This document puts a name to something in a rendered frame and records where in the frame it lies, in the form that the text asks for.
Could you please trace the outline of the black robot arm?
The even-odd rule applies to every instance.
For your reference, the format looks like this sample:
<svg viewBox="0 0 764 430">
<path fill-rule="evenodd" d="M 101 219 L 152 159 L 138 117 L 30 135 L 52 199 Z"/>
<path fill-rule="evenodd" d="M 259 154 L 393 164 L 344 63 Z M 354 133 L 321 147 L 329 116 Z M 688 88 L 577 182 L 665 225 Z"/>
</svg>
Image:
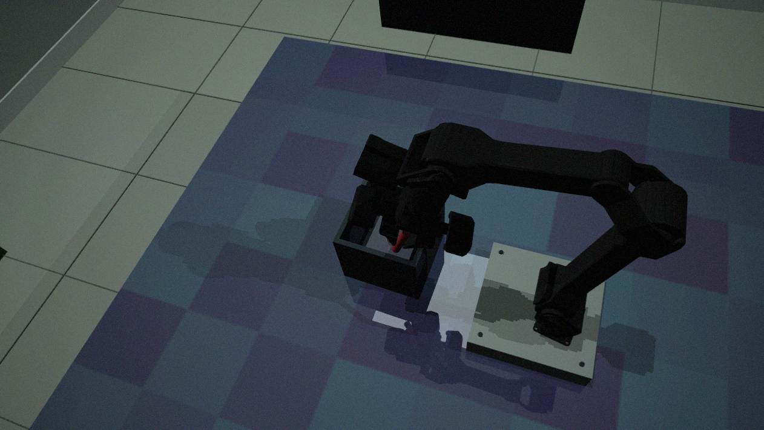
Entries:
<svg viewBox="0 0 764 430">
<path fill-rule="evenodd" d="M 590 196 L 604 206 L 610 230 L 568 265 L 549 262 L 539 270 L 533 330 L 566 346 L 581 333 L 588 292 L 638 257 L 659 259 L 686 242 L 687 192 L 621 150 L 502 142 L 445 122 L 415 134 L 408 150 L 370 134 L 354 175 L 393 192 L 403 187 L 399 202 L 406 190 L 422 213 L 436 213 L 450 195 L 466 199 L 488 182 Z"/>
</svg>

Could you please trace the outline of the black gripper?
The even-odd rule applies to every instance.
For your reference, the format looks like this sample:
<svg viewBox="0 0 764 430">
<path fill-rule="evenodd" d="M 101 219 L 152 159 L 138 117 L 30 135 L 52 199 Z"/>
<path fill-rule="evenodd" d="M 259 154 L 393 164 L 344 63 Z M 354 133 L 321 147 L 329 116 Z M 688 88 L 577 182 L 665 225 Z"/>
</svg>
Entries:
<svg viewBox="0 0 764 430">
<path fill-rule="evenodd" d="M 445 234 L 447 237 L 443 249 L 447 253 L 463 257 L 470 251 L 475 227 L 472 217 L 451 211 L 447 224 L 441 222 L 440 210 L 436 213 L 416 210 L 406 199 L 406 190 L 399 204 L 389 201 L 380 204 L 382 193 L 378 188 L 359 185 L 348 214 L 349 224 L 369 229 L 374 227 L 376 217 L 382 216 L 380 235 L 389 239 L 393 246 L 397 244 L 399 230 L 403 230 L 411 232 L 403 245 L 404 249 L 432 249 L 435 238 Z"/>
</svg>

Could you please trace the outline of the red peg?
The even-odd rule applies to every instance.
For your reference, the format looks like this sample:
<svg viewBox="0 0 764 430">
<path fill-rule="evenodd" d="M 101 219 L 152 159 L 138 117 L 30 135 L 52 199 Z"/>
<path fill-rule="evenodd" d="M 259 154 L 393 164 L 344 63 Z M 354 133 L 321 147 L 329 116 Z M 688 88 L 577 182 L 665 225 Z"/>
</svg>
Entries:
<svg viewBox="0 0 764 430">
<path fill-rule="evenodd" d="M 405 244 L 407 238 L 409 238 L 410 234 L 411 232 L 402 231 L 397 238 L 397 244 L 395 246 L 392 246 L 392 251 L 395 253 L 398 253 L 403 247 L 403 245 Z"/>
</svg>

